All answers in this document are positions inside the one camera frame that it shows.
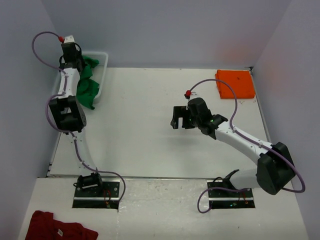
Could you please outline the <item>green t-shirt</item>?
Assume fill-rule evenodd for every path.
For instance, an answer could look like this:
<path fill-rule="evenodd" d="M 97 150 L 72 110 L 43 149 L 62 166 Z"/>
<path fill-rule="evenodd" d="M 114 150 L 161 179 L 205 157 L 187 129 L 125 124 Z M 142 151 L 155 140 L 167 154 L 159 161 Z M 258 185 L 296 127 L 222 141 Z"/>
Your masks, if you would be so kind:
<path fill-rule="evenodd" d="M 100 85 L 92 79 L 93 69 L 99 65 L 97 59 L 93 59 L 86 55 L 82 56 L 85 67 L 83 68 L 80 79 L 77 84 L 76 98 L 79 103 L 87 109 L 94 110 L 94 99 L 99 92 Z"/>

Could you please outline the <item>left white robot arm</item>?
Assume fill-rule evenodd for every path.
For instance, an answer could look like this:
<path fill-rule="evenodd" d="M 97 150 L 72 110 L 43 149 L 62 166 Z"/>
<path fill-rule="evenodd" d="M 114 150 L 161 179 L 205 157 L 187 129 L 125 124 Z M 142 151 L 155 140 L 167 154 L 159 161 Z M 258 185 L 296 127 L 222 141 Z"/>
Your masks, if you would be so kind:
<path fill-rule="evenodd" d="M 103 193 L 104 184 L 93 162 L 86 141 L 86 115 L 76 93 L 85 61 L 79 45 L 72 41 L 61 44 L 62 60 L 59 63 L 61 83 L 58 93 L 48 101 L 56 128 L 65 134 L 79 161 L 79 177 L 75 184 L 78 191 L 88 192 L 97 197 Z"/>

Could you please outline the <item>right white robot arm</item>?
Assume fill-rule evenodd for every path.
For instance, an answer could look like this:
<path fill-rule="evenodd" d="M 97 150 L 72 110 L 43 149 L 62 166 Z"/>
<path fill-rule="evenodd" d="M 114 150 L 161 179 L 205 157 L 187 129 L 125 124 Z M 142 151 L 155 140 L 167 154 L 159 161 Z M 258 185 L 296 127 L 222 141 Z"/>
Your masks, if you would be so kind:
<path fill-rule="evenodd" d="M 186 106 L 174 106 L 170 125 L 173 129 L 197 128 L 202 134 L 238 150 L 256 165 L 254 169 L 233 170 L 222 179 L 220 187 L 227 196 L 252 188 L 276 195 L 296 175 L 285 144 L 272 144 L 231 128 L 228 119 L 212 114 L 201 97 L 189 100 Z"/>

